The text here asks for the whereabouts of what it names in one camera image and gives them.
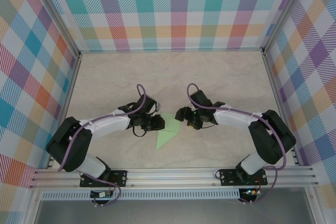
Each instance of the metal rail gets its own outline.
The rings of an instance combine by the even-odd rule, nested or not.
[[[221,168],[161,168],[161,169],[127,169],[127,189],[206,189],[206,188],[247,188],[246,186],[222,187],[215,178]],[[266,171],[268,185],[274,181],[275,172]],[[78,172],[57,172],[56,169],[38,169],[31,181],[31,189],[36,190],[83,190],[79,187]],[[276,187],[314,187],[317,178],[310,166],[288,166],[279,172]]]

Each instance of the plaid wall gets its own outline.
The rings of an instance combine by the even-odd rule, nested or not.
[[[305,165],[336,219],[336,0],[299,0],[269,60]]]
[[[75,56],[40,0],[0,0],[0,223],[18,223],[46,164]]]
[[[281,0],[54,2],[78,46],[101,51],[259,48]]]
[[[274,25],[277,23],[279,17],[281,16],[282,11],[284,10],[284,7],[286,6],[287,2],[288,2],[288,0],[282,0],[281,1],[281,4],[279,5],[278,10],[277,10],[275,16],[273,17],[272,23],[270,24],[270,26],[267,30],[266,36],[264,37],[264,40],[261,43],[261,47],[265,46],[269,36],[271,35],[271,33],[273,31]]]

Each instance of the aluminum frame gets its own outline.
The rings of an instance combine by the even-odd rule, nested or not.
[[[220,191],[223,188],[247,188],[246,186],[221,186],[220,181],[215,178],[215,173],[222,169],[219,168],[153,168],[153,169],[126,169],[128,179],[126,187],[122,190],[127,191],[176,191],[181,190],[204,190]],[[269,188],[274,182],[275,172],[267,170]],[[39,204],[43,200],[45,191],[76,191],[87,192],[88,189],[108,190],[108,187],[81,188],[79,187],[79,172],[58,172],[57,169],[38,169],[35,172],[30,186],[30,199],[28,211],[23,224],[34,223]],[[279,171],[277,188],[304,187],[312,188],[318,186],[314,171],[309,166],[288,166]]]
[[[264,61],[264,64],[265,64],[265,68],[266,68],[267,75],[268,75],[268,78],[269,78],[269,81],[270,81],[270,84],[271,84],[271,87],[272,87],[272,91],[273,91],[273,94],[274,94],[274,97],[275,97],[275,100],[276,100],[276,104],[278,106],[279,114],[280,114],[281,118],[283,119],[283,121],[286,123],[286,125],[289,125],[288,124],[288,119],[287,119],[286,114],[285,114],[285,105],[282,102],[281,95],[279,93],[279,89],[277,88],[276,81],[275,81],[275,76],[274,76],[274,74],[271,70],[271,65],[268,61],[267,53],[262,51],[261,55],[262,55],[262,58],[263,58],[263,61]],[[300,152],[299,152],[298,147],[296,145],[294,146],[293,150],[295,152],[295,158],[297,159],[297,162],[299,163],[299,165],[302,165],[301,167],[304,167]],[[312,211],[312,214],[313,214],[313,217],[314,217],[314,220],[316,221],[316,223],[326,224],[327,221],[325,219],[325,216],[324,216],[322,208],[321,208],[321,202],[322,202],[321,201],[321,195],[319,194],[318,190],[316,188],[313,188],[313,187],[307,187],[306,188],[306,195],[307,195],[308,203],[309,203],[310,209]]]
[[[278,21],[276,22],[265,46],[264,50],[266,52],[269,51],[269,49],[274,45],[275,41],[277,40],[281,30],[283,29],[288,17],[292,14],[298,0],[288,0]]]
[[[65,42],[67,43],[68,47],[72,51],[73,54],[79,58],[80,50],[77,47],[74,38],[72,37],[69,29],[67,28],[66,24],[64,23],[60,13],[58,12],[56,6],[53,3],[53,0],[41,0],[43,5],[45,6],[46,10],[48,11],[51,19],[54,21],[55,25],[59,29],[60,33],[64,37]]]

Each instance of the cable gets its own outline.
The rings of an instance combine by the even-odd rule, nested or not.
[[[256,179],[258,180],[258,182],[259,182],[259,191],[260,191],[260,189],[261,189],[261,181],[260,181],[260,179],[258,178],[258,177],[256,177]]]
[[[62,161],[62,163],[61,163],[61,166],[58,168],[58,171],[59,171],[59,172],[63,169],[63,167],[64,167],[64,165],[65,165],[65,163],[66,163],[66,161],[67,161],[67,159],[68,159],[68,156],[69,156],[71,147],[72,147],[72,145],[73,145],[73,143],[74,143],[74,141],[75,141],[77,135],[78,135],[79,132],[80,132],[81,130],[83,130],[86,126],[88,126],[90,123],[94,123],[94,122],[96,122],[96,121],[99,121],[99,120],[102,120],[102,119],[105,119],[105,118],[115,118],[115,117],[119,117],[119,116],[127,116],[127,115],[134,114],[134,113],[138,112],[138,111],[144,106],[144,104],[145,104],[145,100],[146,100],[146,90],[145,90],[145,88],[143,87],[143,85],[141,85],[141,84],[137,84],[137,85],[136,85],[136,88],[137,88],[137,90],[138,90],[138,94],[139,94],[140,96],[141,96],[141,93],[140,93],[139,87],[142,89],[142,91],[143,91],[143,95],[144,95],[144,96],[143,96],[143,100],[142,100],[140,106],[139,106],[137,109],[135,109],[135,110],[133,110],[133,111],[131,111],[131,112],[128,112],[128,113],[122,113],[122,114],[116,114],[116,115],[114,115],[114,114],[109,114],[109,115],[103,115],[103,116],[100,116],[100,117],[98,117],[98,118],[92,119],[91,121],[89,121],[89,122],[83,124],[83,125],[82,125],[82,126],[75,132],[75,134],[72,136],[72,139],[70,140],[70,143],[69,143],[69,145],[68,145],[68,148],[67,148],[67,150],[66,150],[66,152],[65,152],[65,155],[64,155],[63,161]]]
[[[224,110],[224,111],[233,111],[233,112],[237,112],[237,113],[240,113],[240,114],[243,114],[243,115],[248,115],[248,116],[252,116],[254,118],[257,118],[258,120],[262,121],[264,123],[264,125],[266,125],[273,133],[274,137],[276,138],[279,146],[280,146],[280,149],[281,149],[281,153],[282,153],[282,157],[283,157],[283,163],[282,165],[279,167],[279,168],[276,168],[275,166],[272,166],[272,165],[269,165],[269,166],[265,166],[264,169],[266,170],[275,170],[275,177],[274,177],[274,181],[273,181],[273,184],[271,185],[271,187],[269,188],[269,190],[261,197],[261,198],[258,198],[256,199],[254,202],[259,202],[261,201],[262,199],[265,198],[266,195],[269,194],[270,191],[272,191],[272,189],[274,188],[276,182],[277,182],[277,179],[278,179],[278,171],[279,170],[282,170],[286,167],[286,163],[287,163],[287,158],[286,158],[286,151],[285,151],[285,148],[283,147],[283,144],[280,140],[280,137],[278,136],[277,132],[273,129],[273,127],[265,120],[263,119],[262,117],[258,116],[258,115],[255,115],[253,113],[250,113],[250,112],[246,112],[246,111],[243,111],[243,110],[239,110],[239,109],[235,109],[235,108],[225,108],[225,107],[207,107],[207,106],[202,106],[198,103],[196,103],[192,98],[191,98],[191,95],[189,93],[189,88],[190,86],[194,86],[197,90],[200,90],[198,88],[198,86],[194,83],[190,83],[187,87],[187,95],[188,95],[188,98],[189,100],[191,101],[191,103],[201,109],[206,109],[206,110]]]
[[[211,127],[213,127],[213,126],[215,126],[215,124],[213,124],[213,125],[211,125],[211,126],[208,126],[208,127],[203,127],[203,128],[201,128],[201,129],[207,129],[207,128],[211,128]]]
[[[143,133],[141,136],[137,135],[137,134],[135,133],[135,127],[133,126],[133,134],[134,134],[134,136],[137,136],[137,137],[143,137],[143,136],[146,135],[146,133],[147,133],[147,131],[144,131],[144,133]]]
[[[216,177],[217,179],[220,180],[220,178],[217,177],[217,173],[218,173],[219,171],[220,171],[220,170],[216,171],[216,173],[215,173],[215,177]]]

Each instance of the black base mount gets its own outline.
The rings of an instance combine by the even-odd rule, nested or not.
[[[241,180],[237,176],[237,169],[220,169],[217,172],[221,186],[266,186],[267,177],[264,169],[257,171],[250,179]]]
[[[105,172],[98,178],[100,180],[112,182],[120,187],[126,186],[127,171],[126,170],[111,170],[107,168]],[[95,181],[85,174],[81,175],[80,187],[109,187],[108,184]]]
[[[249,189],[239,189],[240,198],[238,199],[241,202],[250,202],[255,201],[257,199],[256,194],[249,194]]]

